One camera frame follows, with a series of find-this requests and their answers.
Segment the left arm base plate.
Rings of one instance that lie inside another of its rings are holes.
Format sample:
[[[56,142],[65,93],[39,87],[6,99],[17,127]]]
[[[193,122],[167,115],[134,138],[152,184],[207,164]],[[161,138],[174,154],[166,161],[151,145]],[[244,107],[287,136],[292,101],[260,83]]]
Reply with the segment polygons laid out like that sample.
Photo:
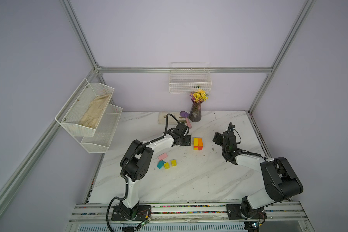
[[[152,206],[139,205],[129,209],[124,205],[116,205],[110,216],[111,221],[143,221],[151,216]]]

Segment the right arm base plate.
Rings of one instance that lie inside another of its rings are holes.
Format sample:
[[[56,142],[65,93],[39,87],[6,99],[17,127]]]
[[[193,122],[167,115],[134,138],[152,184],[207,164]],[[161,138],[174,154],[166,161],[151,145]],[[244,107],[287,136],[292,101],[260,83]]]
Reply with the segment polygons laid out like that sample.
[[[253,209],[244,204],[227,204],[226,211],[229,219],[260,219],[267,218],[264,208]]]

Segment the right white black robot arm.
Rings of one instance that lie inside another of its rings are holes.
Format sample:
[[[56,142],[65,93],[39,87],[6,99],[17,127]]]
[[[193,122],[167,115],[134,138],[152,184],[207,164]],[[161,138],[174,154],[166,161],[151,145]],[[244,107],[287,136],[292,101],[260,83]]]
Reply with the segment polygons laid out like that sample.
[[[300,179],[284,157],[268,158],[240,149],[235,125],[229,123],[223,133],[216,132],[213,142],[221,146],[226,162],[244,166],[262,175],[264,187],[242,198],[239,216],[249,219],[262,212],[265,206],[288,200],[304,191]]]

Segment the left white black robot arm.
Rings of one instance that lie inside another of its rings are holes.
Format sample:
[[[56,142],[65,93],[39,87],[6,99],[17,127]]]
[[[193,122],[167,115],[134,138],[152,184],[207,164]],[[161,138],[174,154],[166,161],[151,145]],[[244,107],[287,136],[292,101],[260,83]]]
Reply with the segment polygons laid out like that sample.
[[[174,146],[190,146],[189,127],[178,123],[176,127],[165,127],[163,135],[146,142],[134,140],[120,162],[120,176],[125,181],[125,195],[119,202],[122,212],[130,219],[138,213],[139,181],[147,174],[154,152]]]

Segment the yellow rectangular wood block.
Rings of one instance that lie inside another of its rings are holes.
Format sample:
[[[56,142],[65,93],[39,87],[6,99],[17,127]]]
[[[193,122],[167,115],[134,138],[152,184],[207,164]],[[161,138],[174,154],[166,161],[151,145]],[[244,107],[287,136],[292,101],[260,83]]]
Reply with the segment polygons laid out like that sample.
[[[198,147],[198,138],[193,138],[193,146]]]

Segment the orange wood block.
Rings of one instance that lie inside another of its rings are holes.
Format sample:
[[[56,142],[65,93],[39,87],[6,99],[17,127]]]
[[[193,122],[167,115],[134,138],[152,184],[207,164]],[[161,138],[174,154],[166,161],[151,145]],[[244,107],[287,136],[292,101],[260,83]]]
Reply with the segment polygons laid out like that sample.
[[[202,140],[202,138],[198,138],[198,147],[199,148],[203,147],[203,140]]]

